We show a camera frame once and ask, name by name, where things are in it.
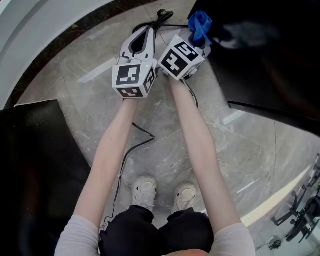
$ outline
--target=white wall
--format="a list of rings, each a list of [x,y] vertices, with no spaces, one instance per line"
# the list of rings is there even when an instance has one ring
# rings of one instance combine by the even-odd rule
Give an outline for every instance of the white wall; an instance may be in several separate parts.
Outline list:
[[[0,110],[17,82],[57,36],[112,0],[2,0],[0,2]]]

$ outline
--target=shoe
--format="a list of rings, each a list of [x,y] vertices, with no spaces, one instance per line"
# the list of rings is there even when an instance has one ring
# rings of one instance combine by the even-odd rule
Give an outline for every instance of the shoe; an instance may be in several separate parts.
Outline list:
[[[170,215],[192,208],[196,195],[196,187],[191,183],[184,183],[178,187],[175,191],[174,205],[170,211]]]
[[[152,177],[140,177],[132,185],[132,205],[153,211],[157,193],[157,182]]]

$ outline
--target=white sleeve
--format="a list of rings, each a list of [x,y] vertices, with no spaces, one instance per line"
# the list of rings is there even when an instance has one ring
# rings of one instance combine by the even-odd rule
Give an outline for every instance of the white sleeve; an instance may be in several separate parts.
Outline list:
[[[225,227],[214,236],[212,256],[255,256],[256,249],[249,230],[243,223]]]
[[[61,233],[55,256],[98,256],[99,230],[84,217],[72,215]]]

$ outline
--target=person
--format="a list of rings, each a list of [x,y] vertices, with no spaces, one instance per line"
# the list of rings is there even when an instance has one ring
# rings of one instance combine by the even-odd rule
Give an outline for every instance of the person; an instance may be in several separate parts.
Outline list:
[[[58,241],[56,256],[254,256],[249,230],[241,222],[219,168],[215,143],[189,89],[169,77],[189,159],[207,215],[195,212],[197,191],[182,184],[175,193],[168,223],[157,229],[152,214],[156,180],[141,177],[132,185],[133,202],[105,231],[99,226],[120,168],[139,99],[125,99],[97,148],[91,173],[74,214]]]

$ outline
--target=wire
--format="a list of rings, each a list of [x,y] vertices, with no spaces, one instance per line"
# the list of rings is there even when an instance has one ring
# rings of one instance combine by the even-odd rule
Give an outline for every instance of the wire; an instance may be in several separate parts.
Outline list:
[[[112,214],[111,216],[107,216],[104,218],[104,221],[103,221],[103,226],[106,225],[106,219],[107,218],[110,218],[110,219],[113,219],[114,218],[114,215],[115,215],[115,209],[116,209],[116,201],[117,201],[117,198],[118,198],[118,194],[119,194],[119,190],[120,190],[120,185],[121,185],[121,180],[122,180],[122,174],[124,172],[124,169],[125,169],[125,166],[126,166],[126,162],[127,162],[127,159],[128,157],[132,154],[132,152],[140,147],[142,147],[143,145],[146,145],[150,142],[152,142],[156,137],[151,134],[150,132],[146,131],[145,129],[141,128],[140,126],[138,126],[137,124],[135,124],[134,122],[132,123],[132,125],[137,128],[138,130],[144,132],[145,134],[148,134],[151,138],[138,144],[138,145],[135,145],[133,146],[132,148],[130,148],[126,154],[124,155],[124,158],[123,158],[123,161],[122,161],[122,165],[121,165],[121,169],[120,169],[120,174],[119,174],[119,180],[118,180],[118,185],[117,185],[117,188],[116,188],[116,192],[115,192],[115,196],[114,196],[114,201],[113,201],[113,210],[112,210]]]
[[[199,108],[199,103],[198,103],[198,99],[194,93],[194,91],[190,88],[190,86],[187,84],[186,80],[184,78],[181,79],[181,81],[184,83],[184,85],[189,89],[189,92],[191,93],[193,99],[194,99],[194,102],[195,102],[195,105],[197,107],[197,109]]]
[[[141,23],[133,29],[132,33],[138,31],[142,27],[149,26],[150,28],[153,28],[154,36],[156,37],[157,31],[161,27],[188,28],[188,25],[164,24],[167,20],[169,20],[174,15],[173,11],[166,11],[162,9],[162,10],[159,10],[157,14],[158,14],[158,19],[156,21]]]
[[[168,19],[170,19],[174,13],[173,11],[166,11],[166,10],[160,10],[158,11],[158,19],[156,21],[152,21],[152,22],[145,22],[145,23],[142,23],[138,26],[136,26],[132,33],[136,32],[137,30],[139,30],[140,28],[142,27],[145,27],[145,26],[150,26],[151,28],[153,28],[154,30],[154,36],[156,37],[157,36],[157,31],[159,28],[165,26],[165,27],[180,27],[180,28],[188,28],[188,25],[174,25],[174,24],[164,24]],[[185,81],[185,79],[183,78],[182,79],[182,82],[187,86],[187,88],[189,89],[191,95],[193,96],[194,98],[194,101],[195,101],[195,104],[196,104],[196,107],[199,108],[199,104],[198,104],[198,100],[197,100],[197,97],[194,93],[194,91],[189,87],[189,85],[187,84],[187,82]],[[117,184],[117,187],[116,187],[116,192],[115,192],[115,196],[114,196],[114,201],[113,201],[113,210],[112,210],[112,214],[111,216],[107,216],[104,218],[104,221],[103,221],[103,227],[106,225],[106,220],[108,218],[110,219],[113,219],[114,218],[114,215],[115,215],[115,209],[116,209],[116,202],[117,202],[117,198],[118,198],[118,195],[119,195],[119,190],[120,190],[120,186],[121,186],[121,180],[122,180],[122,174],[124,172],[124,169],[125,169],[125,166],[126,166],[126,162],[127,162],[127,159],[128,157],[133,153],[134,150],[152,142],[153,140],[155,140],[155,136],[153,134],[151,134],[150,132],[146,131],[145,129],[141,128],[140,126],[138,126],[137,124],[135,124],[134,122],[132,123],[132,125],[137,128],[138,130],[142,131],[143,133],[145,134],[148,134],[151,138],[138,144],[138,145],[135,145],[133,146],[132,148],[130,148],[126,154],[124,155],[124,158],[123,158],[123,161],[122,161],[122,165],[121,165],[121,169],[120,169],[120,174],[119,174],[119,180],[118,180],[118,184]]]

